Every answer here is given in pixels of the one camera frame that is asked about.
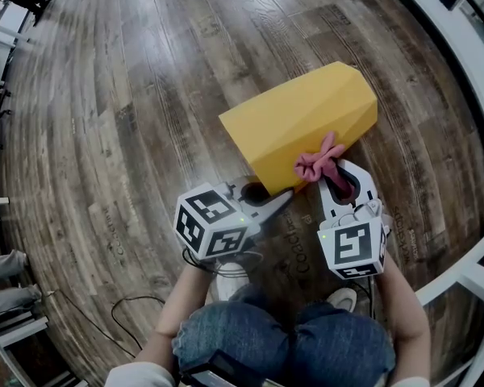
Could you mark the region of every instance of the gray pants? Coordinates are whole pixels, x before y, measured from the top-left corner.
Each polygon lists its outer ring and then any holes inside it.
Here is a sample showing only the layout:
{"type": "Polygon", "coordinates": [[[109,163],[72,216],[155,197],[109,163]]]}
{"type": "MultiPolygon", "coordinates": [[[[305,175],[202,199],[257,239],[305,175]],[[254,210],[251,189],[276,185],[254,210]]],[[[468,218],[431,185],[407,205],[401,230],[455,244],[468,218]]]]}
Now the gray pants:
{"type": "MultiPolygon", "coordinates": [[[[13,250],[9,255],[0,256],[0,279],[8,278],[23,271],[27,256],[13,250]]],[[[0,290],[0,314],[19,308],[41,299],[41,292],[35,286],[0,290]]]]}

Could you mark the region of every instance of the white metal frame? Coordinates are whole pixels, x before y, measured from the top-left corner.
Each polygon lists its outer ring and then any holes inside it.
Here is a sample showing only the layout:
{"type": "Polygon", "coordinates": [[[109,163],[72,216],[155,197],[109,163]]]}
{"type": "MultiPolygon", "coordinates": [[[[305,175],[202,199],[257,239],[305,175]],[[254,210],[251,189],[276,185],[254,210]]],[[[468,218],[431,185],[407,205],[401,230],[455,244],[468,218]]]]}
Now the white metal frame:
{"type": "MultiPolygon", "coordinates": [[[[484,43],[465,14],[460,10],[447,10],[439,0],[412,0],[424,12],[446,40],[460,62],[472,86],[484,115],[484,43]]],[[[484,301],[484,267],[478,261],[484,257],[484,238],[466,255],[425,285],[416,295],[427,305],[452,285],[459,283],[484,301]]],[[[468,369],[460,386],[473,386],[484,371],[484,337],[477,355],[438,384],[448,384],[468,369]]]]}

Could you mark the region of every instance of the person's right arm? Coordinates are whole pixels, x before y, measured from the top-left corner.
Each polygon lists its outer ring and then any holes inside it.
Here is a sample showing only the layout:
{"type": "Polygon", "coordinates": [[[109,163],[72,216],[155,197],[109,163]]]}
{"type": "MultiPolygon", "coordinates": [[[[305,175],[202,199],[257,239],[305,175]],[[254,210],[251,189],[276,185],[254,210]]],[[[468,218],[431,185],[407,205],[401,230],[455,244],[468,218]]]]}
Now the person's right arm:
{"type": "Polygon", "coordinates": [[[430,380],[430,327],[427,315],[387,251],[385,270],[377,277],[377,285],[396,352],[396,368],[389,385],[411,377],[430,380]]]}

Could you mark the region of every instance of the person's arm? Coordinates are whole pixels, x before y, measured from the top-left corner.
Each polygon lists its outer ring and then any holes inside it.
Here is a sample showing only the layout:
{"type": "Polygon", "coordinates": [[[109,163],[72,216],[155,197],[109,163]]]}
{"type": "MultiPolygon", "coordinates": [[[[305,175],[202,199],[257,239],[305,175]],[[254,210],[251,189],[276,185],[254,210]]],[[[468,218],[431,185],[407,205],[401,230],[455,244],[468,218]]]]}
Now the person's arm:
{"type": "Polygon", "coordinates": [[[389,385],[409,377],[430,380],[430,327],[427,315],[411,286],[386,251],[378,291],[393,333],[396,368],[389,385]]]}
{"type": "Polygon", "coordinates": [[[173,372],[172,339],[181,323],[204,306],[213,275],[187,265],[161,310],[154,332],[135,361],[151,362],[173,372]]]}

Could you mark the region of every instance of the wooden floor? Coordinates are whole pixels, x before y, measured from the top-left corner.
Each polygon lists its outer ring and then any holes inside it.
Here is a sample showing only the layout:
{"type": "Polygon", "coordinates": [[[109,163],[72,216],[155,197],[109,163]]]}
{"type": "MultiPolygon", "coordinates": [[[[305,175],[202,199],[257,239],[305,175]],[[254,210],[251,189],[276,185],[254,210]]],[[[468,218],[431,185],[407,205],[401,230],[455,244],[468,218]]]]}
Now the wooden floor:
{"type": "MultiPolygon", "coordinates": [[[[250,173],[218,116],[293,77],[341,60],[379,98],[377,125],[346,157],[371,172],[394,216],[388,249],[415,289],[480,238],[484,155],[443,56],[398,0],[55,0],[8,77],[15,111],[1,129],[6,237],[44,290],[62,289],[133,352],[110,316],[121,297],[166,297],[183,261],[177,196],[250,173]]],[[[266,228],[263,282],[284,321],[338,282],[316,231],[315,186],[266,228]]],[[[50,335],[78,376],[100,385],[129,357],[56,294],[50,335]]],[[[119,319],[142,342],[152,300],[119,319]]],[[[433,380],[476,347],[482,311],[453,289],[427,308],[433,380]]]]}

